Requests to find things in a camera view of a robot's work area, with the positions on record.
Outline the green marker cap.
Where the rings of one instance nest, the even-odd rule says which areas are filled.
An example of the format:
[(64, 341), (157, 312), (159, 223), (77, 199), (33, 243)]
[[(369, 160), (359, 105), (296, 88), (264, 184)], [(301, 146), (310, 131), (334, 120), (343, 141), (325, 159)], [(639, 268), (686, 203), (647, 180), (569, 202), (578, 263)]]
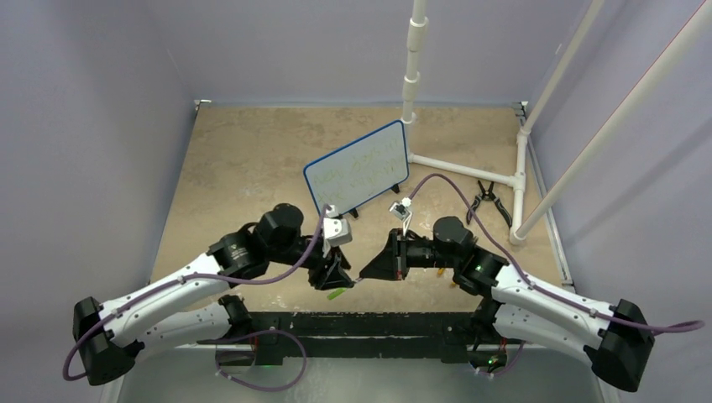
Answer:
[(330, 294), (327, 295), (327, 299), (329, 301), (333, 301), (335, 298), (339, 297), (342, 295), (345, 291), (347, 291), (347, 288), (339, 288), (331, 292)]

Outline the blue framed whiteboard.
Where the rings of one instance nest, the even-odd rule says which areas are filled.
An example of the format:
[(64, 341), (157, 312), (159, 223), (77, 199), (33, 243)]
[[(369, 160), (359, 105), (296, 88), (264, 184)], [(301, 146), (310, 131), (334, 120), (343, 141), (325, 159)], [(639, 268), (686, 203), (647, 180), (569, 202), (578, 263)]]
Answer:
[(351, 212), (408, 179), (405, 125), (388, 123), (306, 164), (302, 173), (317, 209), (328, 204)]

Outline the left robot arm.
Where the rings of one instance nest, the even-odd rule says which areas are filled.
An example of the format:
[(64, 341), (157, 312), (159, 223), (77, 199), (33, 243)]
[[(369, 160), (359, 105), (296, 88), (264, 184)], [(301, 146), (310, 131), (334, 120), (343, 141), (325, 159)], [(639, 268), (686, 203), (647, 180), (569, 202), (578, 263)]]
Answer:
[(273, 284), (305, 268), (316, 290), (353, 286), (341, 250), (353, 239), (348, 220), (325, 205), (312, 235), (302, 234), (303, 221), (298, 207), (278, 204), (155, 283), (109, 301), (79, 300), (73, 307), (75, 344), (63, 364), (63, 378), (105, 385), (163, 349), (212, 340), (241, 343), (249, 335), (250, 320), (237, 297), (186, 310), (237, 285)]

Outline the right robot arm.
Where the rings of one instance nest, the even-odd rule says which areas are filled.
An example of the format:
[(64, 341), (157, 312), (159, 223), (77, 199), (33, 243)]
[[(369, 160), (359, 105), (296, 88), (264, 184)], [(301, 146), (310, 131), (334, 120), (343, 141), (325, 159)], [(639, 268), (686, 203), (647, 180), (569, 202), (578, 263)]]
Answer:
[(636, 304), (590, 300), (522, 275), (509, 260), (478, 246), (457, 217), (438, 219), (431, 238), (390, 230), (383, 250), (359, 274), (397, 281), (411, 268), (451, 269), (461, 290), (481, 297), (459, 329), (476, 343), (538, 344), (587, 364), (619, 390), (638, 391), (655, 339)]

